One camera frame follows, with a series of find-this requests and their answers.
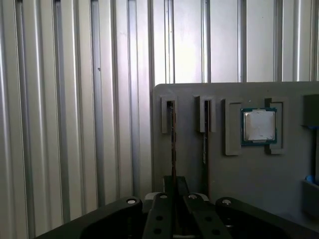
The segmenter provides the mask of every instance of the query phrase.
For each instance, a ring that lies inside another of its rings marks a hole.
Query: mounting hole
[[[219,236],[220,235],[220,230],[213,229],[213,230],[211,230],[211,233],[213,233],[213,235],[215,235],[215,236]]]
[[[161,229],[159,229],[159,228],[155,228],[154,229],[154,234],[161,234]]]
[[[128,204],[134,204],[134,203],[136,203],[136,200],[135,199],[128,199],[126,202]]]

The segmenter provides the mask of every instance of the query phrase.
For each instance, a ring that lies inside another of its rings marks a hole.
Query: screw
[[[197,198],[197,196],[195,194],[190,194],[188,197],[191,198],[191,199],[196,199]]]
[[[222,203],[223,204],[226,204],[226,205],[230,205],[231,204],[231,202],[228,200],[228,199],[224,199],[223,201],[222,201]]]
[[[135,199],[129,199],[126,201],[128,204],[134,204],[136,202]]]

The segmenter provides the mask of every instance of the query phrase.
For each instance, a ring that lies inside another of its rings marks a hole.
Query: gray tray
[[[171,174],[171,137],[166,101],[176,104],[176,168],[189,189],[202,186],[203,100],[212,105],[208,196],[234,197],[319,231],[302,211],[302,181],[313,173],[314,134],[303,126],[305,95],[319,94],[317,82],[158,85],[153,90],[154,190]],[[241,108],[276,107],[277,143],[241,146]]]

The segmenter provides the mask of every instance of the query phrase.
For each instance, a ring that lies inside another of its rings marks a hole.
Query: corrugated metal wall
[[[0,238],[152,190],[152,87],[318,80],[318,0],[0,0]]]

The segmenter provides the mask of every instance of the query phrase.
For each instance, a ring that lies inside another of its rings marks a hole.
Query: metal wall panel
[[[246,1],[247,82],[274,80],[274,9],[273,0]]]
[[[318,80],[318,12],[318,0],[2,0],[1,238],[150,192],[160,83]]]
[[[114,6],[112,0],[99,1],[101,90],[103,112],[102,203],[118,197],[118,152],[115,98]]]
[[[127,0],[115,1],[115,16],[119,193],[120,197],[125,197],[133,193]]]
[[[91,1],[79,0],[80,86],[85,213],[97,209]]]
[[[32,172],[35,234],[49,230],[49,182],[39,2],[23,3],[27,118]]]
[[[52,1],[40,2],[42,61],[43,61],[43,100],[45,102],[46,147],[50,229],[60,226],[62,220],[61,173],[60,173],[60,142],[58,125],[58,58],[56,44],[55,6]]]
[[[211,81],[238,81],[238,2],[210,1]]]
[[[26,188],[24,170],[24,150],[22,142],[22,115],[20,78],[18,65],[18,47],[16,30],[16,3],[15,1],[2,1],[2,17],[4,29],[4,54],[5,54],[5,82],[7,90],[7,115],[9,135],[7,135],[6,181],[10,189],[1,187],[1,192],[10,199],[9,218],[1,222],[1,232],[6,232],[8,238],[27,238],[28,224],[26,211]]]
[[[83,151],[79,79],[78,1],[62,1],[67,163],[70,219],[84,213]]]

